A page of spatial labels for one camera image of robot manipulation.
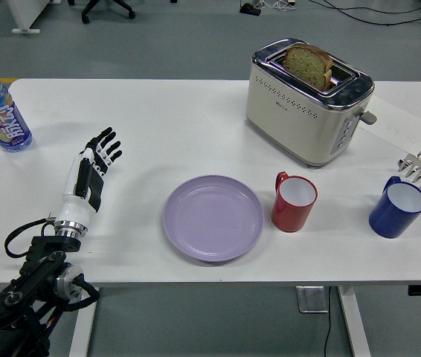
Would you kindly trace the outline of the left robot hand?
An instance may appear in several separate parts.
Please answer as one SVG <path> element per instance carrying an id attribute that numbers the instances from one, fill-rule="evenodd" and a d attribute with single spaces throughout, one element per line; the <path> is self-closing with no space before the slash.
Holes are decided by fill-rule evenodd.
<path id="1" fill-rule="evenodd" d="M 116 132 L 109 127 L 92 138 L 72 162 L 62 195 L 62 210 L 56 222 L 76 222 L 87 226 L 101 205 L 104 177 L 122 155 Z"/>

